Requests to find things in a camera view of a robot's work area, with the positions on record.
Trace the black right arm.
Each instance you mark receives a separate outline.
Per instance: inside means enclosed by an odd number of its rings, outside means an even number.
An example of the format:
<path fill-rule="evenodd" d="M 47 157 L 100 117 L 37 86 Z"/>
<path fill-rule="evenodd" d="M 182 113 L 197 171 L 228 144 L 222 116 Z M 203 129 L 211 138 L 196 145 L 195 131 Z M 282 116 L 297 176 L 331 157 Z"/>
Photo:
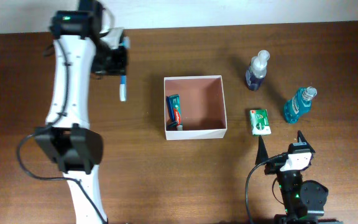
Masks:
<path fill-rule="evenodd" d="M 288 151 L 269 157 L 262 136 L 258 137 L 255 169 L 264 166 L 264 174 L 275 175 L 282 196 L 284 215 L 275 215 L 274 223 L 339 223 L 336 219 L 323 220 L 324 205 L 329 190 L 315 180 L 303 180 L 302 172 L 311 166 L 315 150 L 301 131 L 297 142 Z"/>

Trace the blue white toothbrush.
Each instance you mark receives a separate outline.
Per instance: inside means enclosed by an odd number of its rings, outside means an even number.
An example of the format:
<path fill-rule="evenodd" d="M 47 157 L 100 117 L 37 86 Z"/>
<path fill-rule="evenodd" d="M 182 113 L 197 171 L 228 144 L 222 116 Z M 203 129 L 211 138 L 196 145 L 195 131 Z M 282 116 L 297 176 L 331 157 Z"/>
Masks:
<path fill-rule="evenodd" d="M 131 42 L 130 38 L 128 36 L 125 36 L 123 39 L 123 42 L 121 44 L 126 50 L 130 49 Z M 120 101 L 125 102 L 127 100 L 127 76 L 126 76 L 126 70 L 124 70 L 124 74 L 121 75 L 121 82 L 119 85 L 119 96 Z"/>

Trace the red green toothpaste tube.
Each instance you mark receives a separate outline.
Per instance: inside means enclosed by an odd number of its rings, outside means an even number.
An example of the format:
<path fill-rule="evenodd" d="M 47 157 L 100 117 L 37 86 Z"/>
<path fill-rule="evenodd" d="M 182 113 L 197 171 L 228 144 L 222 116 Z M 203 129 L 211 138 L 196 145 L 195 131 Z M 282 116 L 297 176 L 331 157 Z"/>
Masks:
<path fill-rule="evenodd" d="M 181 121 L 181 109 L 180 109 L 180 96 L 178 94 L 169 96 L 175 121 L 177 123 L 177 130 L 182 131 L 183 125 Z"/>

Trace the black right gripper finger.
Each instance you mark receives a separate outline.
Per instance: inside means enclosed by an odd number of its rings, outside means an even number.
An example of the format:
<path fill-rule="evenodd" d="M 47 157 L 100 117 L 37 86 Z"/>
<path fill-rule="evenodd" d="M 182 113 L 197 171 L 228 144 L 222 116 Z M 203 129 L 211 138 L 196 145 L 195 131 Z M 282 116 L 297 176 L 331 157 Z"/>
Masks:
<path fill-rule="evenodd" d="M 258 149 L 257 149 L 257 155 L 255 160 L 255 165 L 259 165 L 263 162 L 266 162 L 269 159 L 269 156 L 267 154 L 267 150 L 265 147 L 265 143 L 262 136 L 258 137 Z"/>
<path fill-rule="evenodd" d="M 298 140 L 297 144 L 299 145 L 308 145 L 308 141 L 306 140 L 306 138 L 304 137 L 303 133 L 300 130 L 298 130 L 297 132 L 297 140 Z"/>

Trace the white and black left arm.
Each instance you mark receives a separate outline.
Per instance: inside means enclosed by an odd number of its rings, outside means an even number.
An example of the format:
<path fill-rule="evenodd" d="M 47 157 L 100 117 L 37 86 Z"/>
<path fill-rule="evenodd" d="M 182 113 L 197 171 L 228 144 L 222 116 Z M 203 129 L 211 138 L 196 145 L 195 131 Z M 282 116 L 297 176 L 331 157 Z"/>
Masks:
<path fill-rule="evenodd" d="M 103 31 L 100 1 L 80 1 L 74 11 L 57 11 L 50 31 L 55 78 L 45 126 L 34 138 L 68 183 L 77 223 L 107 223 L 99 188 L 103 139 L 90 129 L 88 91 L 91 74 L 121 78 L 119 98 L 126 100 L 130 41 L 122 27 Z"/>

